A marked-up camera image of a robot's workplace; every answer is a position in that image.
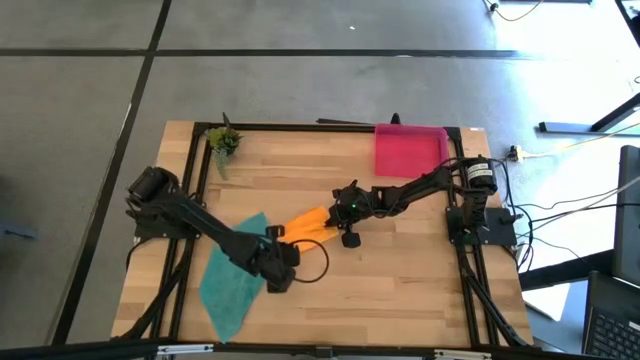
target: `small potted plant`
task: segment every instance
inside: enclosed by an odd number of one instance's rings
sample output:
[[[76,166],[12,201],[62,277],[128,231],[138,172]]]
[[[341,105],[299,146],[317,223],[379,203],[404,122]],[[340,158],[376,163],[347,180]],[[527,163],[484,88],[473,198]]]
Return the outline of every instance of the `small potted plant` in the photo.
[[[209,146],[213,149],[213,158],[216,168],[223,180],[227,180],[226,167],[229,164],[229,157],[240,145],[240,133],[231,128],[231,122],[225,113],[222,113],[224,127],[210,129],[208,133]]]

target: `black cable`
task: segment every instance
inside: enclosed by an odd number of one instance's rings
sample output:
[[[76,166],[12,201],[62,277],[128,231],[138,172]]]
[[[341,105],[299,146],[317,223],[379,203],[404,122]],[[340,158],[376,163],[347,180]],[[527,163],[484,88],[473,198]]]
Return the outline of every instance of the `black cable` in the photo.
[[[131,216],[133,216],[133,219],[138,220],[138,213],[133,208],[133,204],[131,204],[131,201],[129,199],[124,199],[124,201],[127,203],[127,205],[129,205],[129,209],[131,210]]]
[[[513,211],[513,216],[516,216],[515,205],[513,205],[513,194],[511,193],[511,179],[509,179],[509,168],[507,167],[506,161],[500,159],[489,159],[490,161],[497,162],[502,166],[504,170],[504,178],[507,185],[507,196],[505,198],[505,203],[511,206],[511,211]]]
[[[129,249],[129,252],[127,253],[127,262],[126,262],[126,267],[125,270],[129,270],[129,263],[131,262],[131,255],[133,255],[133,252],[142,244],[146,244],[147,241],[149,241],[150,239],[146,239],[146,240],[142,240],[140,239],[140,241],[138,241],[137,244],[133,245],[133,247],[131,249]]]
[[[607,207],[623,207],[623,206],[640,206],[640,203],[621,203],[621,204],[599,205],[599,206],[588,207],[588,208],[584,208],[584,209],[565,211],[563,213],[555,214],[553,216],[548,216],[546,218],[535,219],[535,220],[532,220],[531,222],[534,223],[534,222],[538,222],[538,221],[551,220],[553,218],[557,218],[557,217],[560,217],[560,216],[565,216],[565,215],[569,215],[569,214],[573,214],[573,213],[577,213],[577,212],[581,212],[581,211],[597,210],[597,209],[603,209],[603,208],[607,208]]]
[[[502,18],[502,20],[504,21],[509,21],[509,22],[515,22],[518,21],[524,17],[526,17],[527,15],[531,14],[533,12],[533,10],[535,10],[538,6],[540,6],[544,0],[539,0],[537,4],[535,4],[531,9],[529,9],[529,11],[527,11],[526,13],[518,16],[517,18],[511,19],[508,17],[505,17],[504,15],[502,15],[502,13],[498,10],[498,3],[492,3],[489,0],[483,0],[485,6],[487,7],[487,10],[491,11],[491,12],[495,12],[496,14],[498,14],[498,16],[500,16]]]
[[[513,251],[511,251],[511,248],[509,247],[509,245],[502,245],[502,248],[504,249],[504,251],[507,252],[507,254],[509,254],[509,256],[513,259],[513,261],[515,261],[517,265],[518,259],[516,259],[516,254],[514,254]]]
[[[518,206],[534,206],[534,207],[537,207],[537,208],[542,209],[542,210],[553,210],[553,208],[555,208],[557,205],[560,205],[560,204],[568,204],[568,203],[573,203],[573,202],[578,202],[578,201],[589,200],[589,199],[593,199],[593,198],[597,198],[597,197],[600,197],[600,196],[605,196],[605,195],[611,194],[612,192],[614,192],[616,190],[617,189],[612,189],[612,190],[609,190],[609,191],[607,191],[605,193],[602,193],[602,194],[591,195],[591,196],[583,197],[583,198],[580,198],[580,199],[558,201],[558,202],[554,203],[553,205],[551,205],[551,207],[544,207],[544,206],[541,206],[541,205],[538,205],[538,204],[518,204]]]
[[[531,219],[531,216],[529,215],[529,213],[525,209],[521,208],[520,206],[515,206],[515,205],[514,205],[514,208],[518,209],[518,210],[522,211],[522,213],[524,213],[524,215],[527,217],[527,220],[528,220],[527,225],[529,226],[529,241],[527,242],[528,248],[525,251],[524,255],[522,255],[522,259],[520,260],[520,263],[516,267],[517,267],[518,270],[520,270],[522,265],[529,258],[529,255],[531,255],[531,261],[529,262],[529,268],[531,268],[531,264],[533,263],[533,255],[534,255],[534,251],[533,251],[533,220]]]
[[[538,241],[540,241],[540,242],[541,242],[541,243],[543,243],[543,244],[546,244],[546,245],[548,245],[548,246],[551,246],[551,247],[554,247],[554,248],[557,248],[557,249],[566,250],[566,251],[568,251],[568,252],[572,253],[572,254],[573,254],[573,256],[575,256],[575,257],[576,257],[576,259],[580,259],[580,260],[582,260],[582,262],[584,262],[585,264],[587,264],[590,268],[595,269],[595,268],[593,267],[593,265],[589,264],[589,262],[588,262],[587,260],[583,259],[580,255],[576,254],[573,250],[569,249],[568,247],[564,247],[564,246],[560,246],[560,245],[551,244],[551,243],[548,243],[548,242],[546,242],[546,241],[544,241],[544,240],[542,240],[542,239],[540,239],[540,238],[534,238],[534,240],[538,240]]]
[[[300,239],[300,240],[292,241],[290,244],[291,245],[295,245],[295,244],[301,243],[301,242],[308,242],[308,243],[312,243],[312,244],[318,245],[318,247],[320,247],[320,249],[324,253],[325,259],[327,259],[327,266],[324,267],[324,270],[322,271],[322,274],[320,274],[320,276],[316,277],[315,279],[304,280],[304,279],[294,278],[293,280],[295,280],[297,282],[305,283],[305,284],[311,284],[311,283],[320,281],[320,279],[322,279],[325,275],[327,275],[327,271],[329,271],[329,253],[327,252],[327,249],[325,249],[324,246],[322,246],[322,244],[319,241],[316,241],[316,240]]]
[[[162,305],[167,301],[167,298],[173,291],[178,281],[184,276],[187,266],[187,252],[183,252],[178,265],[174,268],[171,276],[167,282],[158,289],[158,293],[153,298],[145,312],[136,320],[131,329],[126,333],[119,336],[124,339],[139,339],[142,337],[147,327],[151,324],[151,320],[156,316],[158,311],[162,308]]]

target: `teal cloth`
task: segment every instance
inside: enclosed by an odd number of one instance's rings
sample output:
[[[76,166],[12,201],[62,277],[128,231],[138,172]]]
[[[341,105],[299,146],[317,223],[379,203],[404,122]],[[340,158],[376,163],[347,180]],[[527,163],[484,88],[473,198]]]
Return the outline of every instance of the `teal cloth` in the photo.
[[[264,234],[267,217],[259,213],[233,229]],[[200,300],[216,329],[220,341],[226,343],[240,331],[245,315],[264,283],[261,276],[251,276],[229,261],[219,248],[214,248],[200,283]]]

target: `wooden table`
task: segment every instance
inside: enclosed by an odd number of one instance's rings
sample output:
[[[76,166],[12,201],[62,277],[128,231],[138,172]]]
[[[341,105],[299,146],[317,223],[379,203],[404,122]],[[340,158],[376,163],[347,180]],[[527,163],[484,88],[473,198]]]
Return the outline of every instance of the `wooden table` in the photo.
[[[192,122],[166,125],[156,162],[176,175],[184,170]],[[489,155],[482,129],[461,129],[467,156]],[[333,203],[331,190],[358,179],[358,185],[401,185],[409,179],[373,175],[373,134],[245,131],[228,167],[227,181],[210,166],[204,200],[228,225],[264,211],[271,224],[284,224],[307,210]],[[197,179],[201,141],[193,179]],[[362,246],[344,248],[339,237],[326,242],[331,266],[314,284],[293,283],[285,294],[262,289],[237,343],[333,344],[417,347],[468,347],[460,275],[449,243],[444,192],[412,204],[393,218],[371,218],[354,226]],[[499,195],[490,206],[500,206]],[[216,341],[200,302],[198,287],[214,243],[197,240],[179,339]],[[133,254],[112,334],[128,330],[156,295],[167,250],[166,240],[151,241]],[[521,337],[532,342],[518,274],[500,247],[484,247],[495,303]],[[301,278],[322,271],[319,249],[303,254]],[[168,333],[173,299],[165,309]],[[487,342],[482,306],[476,299],[480,336]]]

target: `concrete floor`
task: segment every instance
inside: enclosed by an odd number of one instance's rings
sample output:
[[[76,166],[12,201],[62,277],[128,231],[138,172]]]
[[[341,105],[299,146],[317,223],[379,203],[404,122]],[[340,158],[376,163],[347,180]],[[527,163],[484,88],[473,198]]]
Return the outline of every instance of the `concrete floor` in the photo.
[[[145,48],[160,5],[6,0],[0,3],[0,47]],[[517,14],[528,6],[501,9]],[[399,112],[407,124],[484,127],[497,157],[516,143],[543,152],[582,140],[541,136],[534,126],[593,122],[633,94],[632,79],[640,71],[628,59],[637,47],[611,2],[544,4],[513,24],[485,11],[480,0],[176,1],[161,48],[509,49],[543,56],[157,58],[70,341],[109,336],[133,233],[122,199],[126,186],[153,163],[167,120],[220,121],[225,111],[235,122],[327,117],[377,123]],[[40,233],[31,242],[0,239],[0,348],[46,341],[140,65],[139,58],[0,58],[0,219]],[[559,200],[551,189],[571,198],[615,187],[617,153],[627,143],[640,145],[611,139],[512,166],[516,202]],[[594,154],[609,159],[596,171]],[[577,186],[583,182],[576,179],[586,176],[598,187]],[[598,229],[566,233],[576,223],[593,223],[594,216],[576,215],[539,235],[581,254],[606,248],[610,212],[597,215]],[[570,257],[536,245],[534,267]]]

